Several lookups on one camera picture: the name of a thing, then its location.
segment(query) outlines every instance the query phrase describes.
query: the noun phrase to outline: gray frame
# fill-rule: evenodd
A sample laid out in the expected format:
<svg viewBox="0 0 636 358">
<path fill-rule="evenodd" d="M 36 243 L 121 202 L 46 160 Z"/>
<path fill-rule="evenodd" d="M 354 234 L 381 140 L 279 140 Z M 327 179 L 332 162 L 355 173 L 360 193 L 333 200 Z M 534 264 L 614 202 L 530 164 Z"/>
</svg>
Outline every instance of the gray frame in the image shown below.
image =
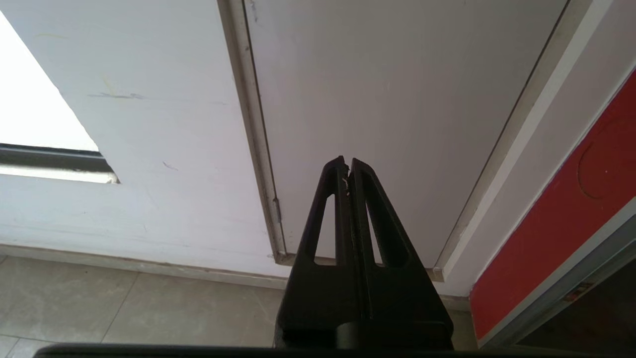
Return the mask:
<svg viewBox="0 0 636 358">
<path fill-rule="evenodd" d="M 30 168 L 114 173 L 99 152 L 0 143 L 0 164 Z"/>
<path fill-rule="evenodd" d="M 286 259 L 287 250 L 280 223 L 279 202 L 261 111 L 252 45 L 245 20 L 245 4 L 243 0 L 217 0 L 217 3 L 243 114 L 247 144 L 254 164 L 256 185 L 270 237 L 272 257 L 277 264 L 287 264 L 289 260 Z"/>
<path fill-rule="evenodd" d="M 575 302 L 564 300 L 565 296 L 587 287 L 580 299 L 634 258 L 636 197 L 483 337 L 479 346 L 520 347 L 516 344 L 523 337 Z"/>
</svg>

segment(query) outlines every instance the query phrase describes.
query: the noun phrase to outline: tile grout line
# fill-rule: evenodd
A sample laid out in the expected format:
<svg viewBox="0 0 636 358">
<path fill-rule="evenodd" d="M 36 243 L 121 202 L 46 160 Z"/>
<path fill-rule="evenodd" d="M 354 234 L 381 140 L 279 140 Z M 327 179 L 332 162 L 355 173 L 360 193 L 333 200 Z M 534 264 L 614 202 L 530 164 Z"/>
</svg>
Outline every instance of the tile grout line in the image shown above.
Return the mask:
<svg viewBox="0 0 636 358">
<path fill-rule="evenodd" d="M 106 332 L 104 332 L 104 336 L 102 337 L 102 340 L 99 341 L 99 343 L 103 343 L 104 342 L 104 338 L 106 338 L 106 335 L 108 334 L 108 331 L 111 330 L 111 326 L 113 325 L 113 322 L 115 321 L 115 319 L 119 315 L 119 312 L 121 311 L 121 307 L 123 306 L 124 302 L 126 302 L 126 300 L 128 299 L 128 295 L 130 295 L 130 291 L 132 291 L 132 288 L 135 286 L 135 283 L 137 283 L 137 279 L 139 278 L 140 274 L 141 274 L 141 272 L 137 271 L 137 276 L 135 276 L 135 280 L 132 282 L 132 285 L 130 285 L 130 287 L 128 288 L 128 292 L 126 292 L 126 296 L 121 300 L 121 304 L 120 304 L 119 308 L 117 308 L 117 312 L 115 313 L 115 316 L 113 316 L 113 320 L 108 325 L 108 328 L 106 329 Z"/>
<path fill-rule="evenodd" d="M 18 338 L 18 340 L 27 340 L 27 341 L 40 341 L 40 342 L 48 342 L 48 343 L 61 343 L 59 341 L 47 341 L 47 340 L 41 340 L 39 338 L 31 338 L 31 337 L 22 337 L 22 336 L 14 336 L 12 334 L 4 334 L 4 333 L 0 333 L 0 336 L 4 336 L 4 337 L 11 337 L 11 338 Z"/>
<path fill-rule="evenodd" d="M 7 358 L 7 357 L 11 354 L 11 352 L 13 352 L 13 349 L 15 348 L 15 346 L 17 346 L 17 345 L 18 345 L 18 342 L 19 342 L 20 340 L 21 340 L 21 338 L 18 338 L 17 340 L 15 340 L 15 343 L 11 346 L 11 348 L 9 349 L 9 351 L 6 353 L 6 356 L 4 356 L 3 358 Z"/>
</svg>

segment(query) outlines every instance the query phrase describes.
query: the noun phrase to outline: beige floor tile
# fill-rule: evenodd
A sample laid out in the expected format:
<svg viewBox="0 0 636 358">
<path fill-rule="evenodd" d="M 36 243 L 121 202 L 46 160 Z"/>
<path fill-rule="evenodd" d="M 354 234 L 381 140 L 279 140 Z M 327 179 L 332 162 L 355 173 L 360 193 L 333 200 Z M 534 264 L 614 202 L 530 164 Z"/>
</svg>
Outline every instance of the beige floor tile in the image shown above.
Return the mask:
<svg viewBox="0 0 636 358">
<path fill-rule="evenodd" d="M 8 257 L 0 265 L 0 334 L 100 341 L 137 273 Z"/>
<path fill-rule="evenodd" d="M 32 358 L 40 348 L 44 348 L 52 344 L 54 343 L 20 338 L 6 358 Z"/>
<path fill-rule="evenodd" d="M 0 336 L 0 358 L 5 358 L 17 341 L 16 337 Z"/>
<path fill-rule="evenodd" d="M 282 294 L 142 273 L 104 342 L 268 347 Z"/>
</svg>

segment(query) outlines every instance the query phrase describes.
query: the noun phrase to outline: white door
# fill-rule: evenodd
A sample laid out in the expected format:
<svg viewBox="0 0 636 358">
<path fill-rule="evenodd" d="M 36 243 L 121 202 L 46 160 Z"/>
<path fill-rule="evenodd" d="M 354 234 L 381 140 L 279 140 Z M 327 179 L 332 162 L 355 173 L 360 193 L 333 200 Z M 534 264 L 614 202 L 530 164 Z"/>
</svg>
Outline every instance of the white door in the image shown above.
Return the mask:
<svg viewBox="0 0 636 358">
<path fill-rule="evenodd" d="M 344 155 L 375 169 L 434 266 L 564 4 L 246 2 L 287 251 Z M 334 256 L 333 215 L 318 256 Z"/>
</svg>

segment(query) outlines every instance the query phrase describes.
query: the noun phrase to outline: red wall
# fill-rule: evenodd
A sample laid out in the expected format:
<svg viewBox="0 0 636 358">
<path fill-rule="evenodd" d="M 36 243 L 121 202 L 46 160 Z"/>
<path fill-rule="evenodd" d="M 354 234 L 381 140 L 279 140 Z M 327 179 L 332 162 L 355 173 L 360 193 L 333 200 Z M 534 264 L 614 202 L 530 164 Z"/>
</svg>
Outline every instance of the red wall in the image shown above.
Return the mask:
<svg viewBox="0 0 636 358">
<path fill-rule="evenodd" d="M 477 339 L 636 196 L 636 75 L 568 157 L 471 292 Z"/>
</svg>

